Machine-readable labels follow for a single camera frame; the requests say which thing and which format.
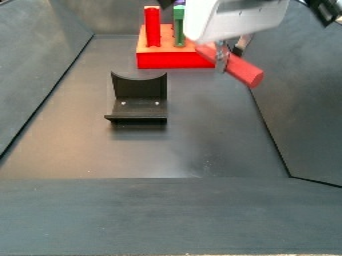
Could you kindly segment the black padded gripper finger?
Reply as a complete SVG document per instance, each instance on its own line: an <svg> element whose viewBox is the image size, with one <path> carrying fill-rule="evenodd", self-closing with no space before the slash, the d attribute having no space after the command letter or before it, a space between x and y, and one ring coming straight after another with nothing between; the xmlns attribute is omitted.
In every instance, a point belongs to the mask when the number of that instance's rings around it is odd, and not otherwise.
<svg viewBox="0 0 342 256"><path fill-rule="evenodd" d="M236 44L233 45L232 48L232 53L240 57L243 55L244 49L247 48L249 42L252 40L252 35L247 34L247 35L241 35L239 37L239 40L236 42Z"/></svg>

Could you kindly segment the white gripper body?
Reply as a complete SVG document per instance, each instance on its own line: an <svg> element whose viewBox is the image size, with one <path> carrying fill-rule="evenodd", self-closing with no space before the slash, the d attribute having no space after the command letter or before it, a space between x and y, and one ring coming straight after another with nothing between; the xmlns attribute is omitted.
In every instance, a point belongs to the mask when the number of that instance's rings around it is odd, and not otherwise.
<svg viewBox="0 0 342 256"><path fill-rule="evenodd" d="M276 27L289 0L185 0L183 31L197 44Z"/></svg>

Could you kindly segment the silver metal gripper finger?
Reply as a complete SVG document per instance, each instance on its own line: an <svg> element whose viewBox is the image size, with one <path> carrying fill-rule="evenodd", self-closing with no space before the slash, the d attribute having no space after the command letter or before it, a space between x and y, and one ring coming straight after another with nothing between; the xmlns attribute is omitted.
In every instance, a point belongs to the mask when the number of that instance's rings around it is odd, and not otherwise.
<svg viewBox="0 0 342 256"><path fill-rule="evenodd" d="M219 40L215 42L216 53L215 53L215 69L217 72L224 73L228 58L229 58L229 46L225 40Z"/></svg>

